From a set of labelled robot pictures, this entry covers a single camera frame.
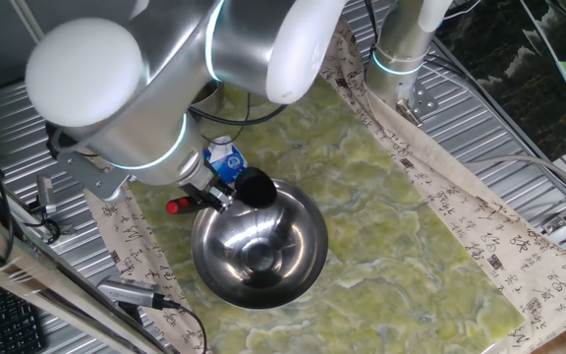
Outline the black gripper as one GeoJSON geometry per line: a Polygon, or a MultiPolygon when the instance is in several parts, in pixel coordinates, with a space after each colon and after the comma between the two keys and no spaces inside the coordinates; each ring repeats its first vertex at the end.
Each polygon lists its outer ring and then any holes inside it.
{"type": "Polygon", "coordinates": [[[179,179],[177,185],[190,197],[210,202],[218,212],[225,211],[236,195],[235,189],[206,164],[197,166],[194,171],[179,179]]]}

